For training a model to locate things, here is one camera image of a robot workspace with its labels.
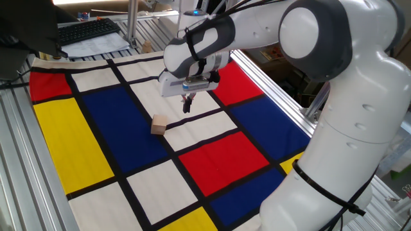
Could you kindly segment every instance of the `yellow square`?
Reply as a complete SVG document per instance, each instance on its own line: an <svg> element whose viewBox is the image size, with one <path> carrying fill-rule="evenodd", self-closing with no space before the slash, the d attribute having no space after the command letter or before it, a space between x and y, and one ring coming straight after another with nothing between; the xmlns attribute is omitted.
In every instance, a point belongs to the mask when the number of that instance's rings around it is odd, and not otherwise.
<svg viewBox="0 0 411 231"><path fill-rule="evenodd" d="M284 169L285 173L287 173L287 174L290 173L290 171L293 169L292 164L293 164L294 160L300 159L303 153L304 152L302 152L300 154L297 154L294 157L292 157L292 158L290 158L290 159L288 159L288 160L286 160L286 161L284 161L283 163L280 164L280 166Z"/></svg>
<svg viewBox="0 0 411 231"><path fill-rule="evenodd" d="M159 231L217 231L203 207L200 207Z"/></svg>

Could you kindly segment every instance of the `wooden block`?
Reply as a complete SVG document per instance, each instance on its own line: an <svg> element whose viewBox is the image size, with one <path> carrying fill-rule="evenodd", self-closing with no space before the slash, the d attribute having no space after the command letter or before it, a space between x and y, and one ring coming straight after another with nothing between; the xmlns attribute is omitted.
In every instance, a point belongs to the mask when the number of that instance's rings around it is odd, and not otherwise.
<svg viewBox="0 0 411 231"><path fill-rule="evenodd" d="M149 40L146 40L143 44L143 52L150 53L152 52L152 43Z"/></svg>
<svg viewBox="0 0 411 231"><path fill-rule="evenodd" d="M152 134L164 135L167 127L167 116L154 115L152 122Z"/></svg>

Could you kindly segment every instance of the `paper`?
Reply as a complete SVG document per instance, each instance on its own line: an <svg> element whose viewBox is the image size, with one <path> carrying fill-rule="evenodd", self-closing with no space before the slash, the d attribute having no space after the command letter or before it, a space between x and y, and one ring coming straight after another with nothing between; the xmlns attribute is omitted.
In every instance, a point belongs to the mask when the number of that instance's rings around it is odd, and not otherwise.
<svg viewBox="0 0 411 231"><path fill-rule="evenodd" d="M111 33L81 42L63 46L62 50L69 54L70 58L99 55L113 51L128 49L129 44L117 33Z"/></svg>

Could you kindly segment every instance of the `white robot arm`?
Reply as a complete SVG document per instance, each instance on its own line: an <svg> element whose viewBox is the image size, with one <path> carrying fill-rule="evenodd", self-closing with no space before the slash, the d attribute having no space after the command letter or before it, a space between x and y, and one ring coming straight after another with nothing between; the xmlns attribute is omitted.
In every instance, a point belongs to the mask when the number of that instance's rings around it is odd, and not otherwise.
<svg viewBox="0 0 411 231"><path fill-rule="evenodd" d="M396 4L244 0L219 16L196 10L184 17L193 25L164 50L164 97L190 93L190 104L194 93L217 88L230 50L276 42L291 64L331 84L304 155L261 204L260 229L325 230L342 211L363 214L353 195L372 177L411 100L410 70L386 54L404 31Z"/></svg>

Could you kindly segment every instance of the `mondrian pattern mat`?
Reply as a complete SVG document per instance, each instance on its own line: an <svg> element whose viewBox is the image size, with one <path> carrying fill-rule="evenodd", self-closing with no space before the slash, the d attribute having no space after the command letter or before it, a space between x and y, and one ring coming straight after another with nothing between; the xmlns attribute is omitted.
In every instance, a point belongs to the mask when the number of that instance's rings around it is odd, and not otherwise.
<svg viewBox="0 0 411 231"><path fill-rule="evenodd" d="M162 53L34 61L31 100L80 230L254 231L309 137L235 62L189 114L160 96L163 69Z"/></svg>

